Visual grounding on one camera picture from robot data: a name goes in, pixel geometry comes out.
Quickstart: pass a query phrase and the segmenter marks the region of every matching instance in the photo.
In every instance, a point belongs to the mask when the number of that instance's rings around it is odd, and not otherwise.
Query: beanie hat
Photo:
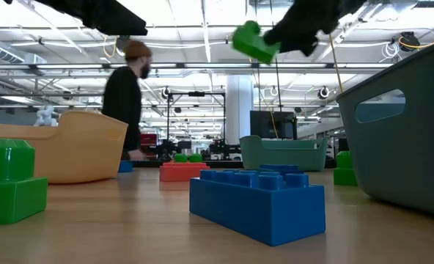
[[[124,48],[125,58],[139,58],[142,56],[151,57],[152,51],[142,42],[138,40],[129,40]]]

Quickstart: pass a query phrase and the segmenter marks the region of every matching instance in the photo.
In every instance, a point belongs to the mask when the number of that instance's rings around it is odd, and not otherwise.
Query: white column
[[[227,144],[240,144],[250,134],[249,112],[253,110],[253,80],[247,76],[227,76],[226,99]]]

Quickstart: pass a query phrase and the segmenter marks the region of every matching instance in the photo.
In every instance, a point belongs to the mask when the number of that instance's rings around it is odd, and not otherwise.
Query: black shirt
[[[141,90],[136,74],[129,67],[116,69],[106,83],[102,113],[129,124],[124,150],[137,150],[140,145]]]

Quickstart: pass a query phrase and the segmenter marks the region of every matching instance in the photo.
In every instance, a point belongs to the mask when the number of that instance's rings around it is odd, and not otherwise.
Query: teal plastic bin
[[[261,140],[258,136],[240,139],[241,156],[245,169],[260,165],[298,165],[304,171],[320,171],[325,167],[328,139],[316,140]]]
[[[402,112],[392,114],[386,106],[384,118],[359,116],[362,102],[395,89],[404,94]],[[434,213],[434,46],[349,89],[337,102],[360,188]]]

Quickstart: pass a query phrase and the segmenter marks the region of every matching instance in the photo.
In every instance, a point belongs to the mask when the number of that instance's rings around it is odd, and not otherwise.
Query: wooden table
[[[271,248],[188,212],[188,183],[157,169],[118,180],[50,186],[48,208],[0,226],[0,264],[434,264],[434,216],[325,185],[325,234]]]

